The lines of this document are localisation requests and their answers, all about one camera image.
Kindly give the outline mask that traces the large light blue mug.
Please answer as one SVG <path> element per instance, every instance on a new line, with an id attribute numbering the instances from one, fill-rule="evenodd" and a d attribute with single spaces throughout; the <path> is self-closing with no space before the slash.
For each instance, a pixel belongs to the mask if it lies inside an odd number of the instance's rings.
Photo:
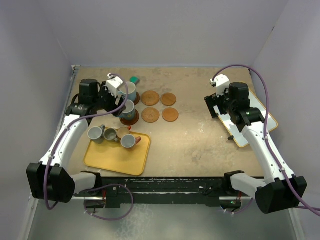
<path id="1" fill-rule="evenodd" d="M 134 102 L 137 97 L 136 85 L 133 82 L 127 81 L 126 86 L 125 84 L 123 84 L 118 90 L 118 93 L 123 96 L 128 95 L 127 99 Z"/>

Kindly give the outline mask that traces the blue floral mug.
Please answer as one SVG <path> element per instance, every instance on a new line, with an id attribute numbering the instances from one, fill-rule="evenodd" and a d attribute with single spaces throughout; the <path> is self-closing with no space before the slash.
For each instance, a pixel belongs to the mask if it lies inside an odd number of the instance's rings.
<path id="1" fill-rule="evenodd" d="M 135 104 L 131 100 L 127 100 L 125 105 L 115 114 L 117 118 L 132 120 L 135 117 Z"/>

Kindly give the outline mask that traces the dark brown wooden coaster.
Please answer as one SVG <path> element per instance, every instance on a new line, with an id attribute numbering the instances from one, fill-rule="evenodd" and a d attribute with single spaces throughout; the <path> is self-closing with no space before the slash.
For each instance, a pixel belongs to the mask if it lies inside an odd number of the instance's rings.
<path id="1" fill-rule="evenodd" d="M 139 119 L 140 119 L 140 114 L 137 110 L 135 110 L 133 119 L 127 120 L 125 118 L 120 118 L 120 122 L 126 126 L 133 126 L 139 121 Z"/>
<path id="2" fill-rule="evenodd" d="M 140 102 L 140 94 L 137 92 L 136 93 L 136 98 L 135 98 L 135 100 L 133 101 L 133 103 L 135 104 L 135 105 L 137 105 L 139 102 Z"/>

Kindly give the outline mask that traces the woven light brown coaster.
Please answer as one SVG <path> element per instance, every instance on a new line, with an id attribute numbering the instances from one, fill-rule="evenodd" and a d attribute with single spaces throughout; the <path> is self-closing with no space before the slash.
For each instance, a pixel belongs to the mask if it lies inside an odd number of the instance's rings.
<path id="1" fill-rule="evenodd" d="M 147 123 L 155 123 L 160 118 L 160 112 L 154 107 L 147 107 L 142 111 L 141 117 Z"/>
<path id="2" fill-rule="evenodd" d="M 141 101 L 146 106 L 154 106 L 159 100 L 159 94 L 153 90 L 147 90 L 141 95 Z"/>

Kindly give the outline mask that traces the pink cup orange handle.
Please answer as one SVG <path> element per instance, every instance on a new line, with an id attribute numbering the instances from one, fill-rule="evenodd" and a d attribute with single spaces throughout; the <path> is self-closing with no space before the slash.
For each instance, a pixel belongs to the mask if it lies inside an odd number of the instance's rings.
<path id="1" fill-rule="evenodd" d="M 142 140 L 142 138 L 140 136 L 135 137 L 132 134 L 127 134 L 121 138 L 120 144 L 125 149 L 131 149 L 131 148 L 135 147 L 141 140 Z"/>

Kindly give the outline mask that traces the orange wooden coaster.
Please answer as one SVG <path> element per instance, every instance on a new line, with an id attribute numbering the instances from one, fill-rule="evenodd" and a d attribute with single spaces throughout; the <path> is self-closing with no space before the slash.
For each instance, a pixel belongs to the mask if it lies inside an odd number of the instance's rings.
<path id="1" fill-rule="evenodd" d="M 171 92 L 166 92 L 161 96 L 160 101 L 165 106 L 173 106 L 177 101 L 177 97 Z"/>
<path id="2" fill-rule="evenodd" d="M 165 108 L 162 112 L 162 118 L 167 122 L 174 122 L 178 119 L 179 112 L 172 107 Z"/>

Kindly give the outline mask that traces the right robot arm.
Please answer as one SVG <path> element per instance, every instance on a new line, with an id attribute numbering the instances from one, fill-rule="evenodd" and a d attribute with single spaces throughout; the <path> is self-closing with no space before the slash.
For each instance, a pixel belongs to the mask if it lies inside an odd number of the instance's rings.
<path id="1" fill-rule="evenodd" d="M 224 175 L 222 190 L 228 196 L 238 191 L 256 201 L 264 214 L 298 207 L 307 182 L 287 166 L 265 128 L 268 113 L 248 85 L 229 80 L 211 80 L 216 93 L 205 97 L 213 118 L 219 118 L 236 143 L 247 141 L 259 165 L 263 179 L 248 176 L 241 170 Z"/>

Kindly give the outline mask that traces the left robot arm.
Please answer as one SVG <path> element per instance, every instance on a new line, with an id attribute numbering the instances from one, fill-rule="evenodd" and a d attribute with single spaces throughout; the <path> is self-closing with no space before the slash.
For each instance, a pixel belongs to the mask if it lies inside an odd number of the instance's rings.
<path id="1" fill-rule="evenodd" d="M 103 191 L 99 173 L 83 171 L 76 175 L 67 172 L 69 161 L 75 148 L 99 111 L 105 115 L 118 117 L 125 109 L 128 100 L 119 90 L 126 84 L 118 75 L 108 74 L 108 79 L 83 79 L 70 105 L 66 108 L 62 127 L 47 153 L 38 163 L 30 163 L 26 169 L 32 196 L 44 200 L 49 210 L 50 201 L 68 203 L 75 194 L 87 191 L 98 196 Z"/>

